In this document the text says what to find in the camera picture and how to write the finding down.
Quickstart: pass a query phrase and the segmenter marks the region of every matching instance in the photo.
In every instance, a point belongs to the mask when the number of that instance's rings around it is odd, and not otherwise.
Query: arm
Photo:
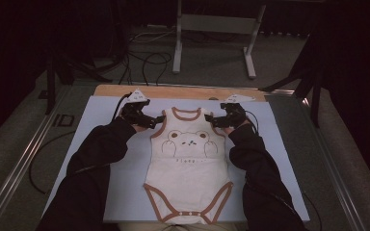
[[[225,131],[235,144],[229,153],[230,161],[246,171],[243,207],[249,229],[305,230],[294,211],[291,195],[281,182],[276,162],[262,138],[246,123],[234,131]]]
[[[37,230],[101,230],[110,179],[108,164],[124,157],[126,143],[136,131],[137,127],[120,117],[95,127],[71,157],[66,177]]]

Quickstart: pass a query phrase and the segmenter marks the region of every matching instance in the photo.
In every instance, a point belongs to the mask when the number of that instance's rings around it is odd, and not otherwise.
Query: white baby onesie
[[[152,157],[145,190],[158,220],[213,223],[230,196],[225,136],[217,133],[205,109],[171,108],[162,128],[151,136]]]

